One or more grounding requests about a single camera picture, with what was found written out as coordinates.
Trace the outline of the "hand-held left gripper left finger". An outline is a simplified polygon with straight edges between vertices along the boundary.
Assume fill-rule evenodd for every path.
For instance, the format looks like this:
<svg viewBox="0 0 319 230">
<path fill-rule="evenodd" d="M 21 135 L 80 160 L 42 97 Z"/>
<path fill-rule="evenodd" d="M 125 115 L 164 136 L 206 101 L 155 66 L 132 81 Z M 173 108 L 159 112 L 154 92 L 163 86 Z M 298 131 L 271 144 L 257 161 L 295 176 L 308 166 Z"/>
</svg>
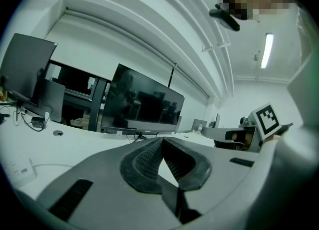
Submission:
<svg viewBox="0 0 319 230">
<path fill-rule="evenodd" d="M 123 179 L 120 162 L 150 143 L 139 141 L 89 156 L 53 180 L 36 201 L 49 210 L 79 180 L 92 182 L 67 223 L 85 230 L 171 230 L 180 222 L 162 196 L 136 191 Z"/>
</svg>

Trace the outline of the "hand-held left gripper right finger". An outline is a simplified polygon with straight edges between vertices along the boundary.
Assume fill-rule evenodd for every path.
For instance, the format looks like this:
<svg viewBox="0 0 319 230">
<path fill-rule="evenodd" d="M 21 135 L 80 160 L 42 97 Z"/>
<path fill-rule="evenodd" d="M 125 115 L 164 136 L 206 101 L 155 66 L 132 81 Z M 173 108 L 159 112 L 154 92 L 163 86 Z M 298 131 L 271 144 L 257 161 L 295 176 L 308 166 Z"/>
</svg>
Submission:
<svg viewBox="0 0 319 230">
<path fill-rule="evenodd" d="M 162 198 L 181 223 L 207 214 L 240 184 L 256 153 L 215 147 L 203 136 L 164 137 Z"/>
</svg>

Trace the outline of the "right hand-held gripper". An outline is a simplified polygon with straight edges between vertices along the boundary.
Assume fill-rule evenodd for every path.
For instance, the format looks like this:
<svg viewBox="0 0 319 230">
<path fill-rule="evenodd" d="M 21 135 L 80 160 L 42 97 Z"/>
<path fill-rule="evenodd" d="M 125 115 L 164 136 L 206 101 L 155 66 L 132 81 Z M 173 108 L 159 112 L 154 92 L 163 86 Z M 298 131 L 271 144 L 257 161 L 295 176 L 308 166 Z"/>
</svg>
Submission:
<svg viewBox="0 0 319 230">
<path fill-rule="evenodd" d="M 239 128 L 203 128 L 204 137 L 213 140 L 231 140 L 234 133 L 252 131 L 253 136 L 248 151 L 259 153 L 264 142 L 272 135 L 281 136 L 293 125 L 282 125 L 271 103 L 253 110 L 248 117 L 240 119 Z"/>
</svg>

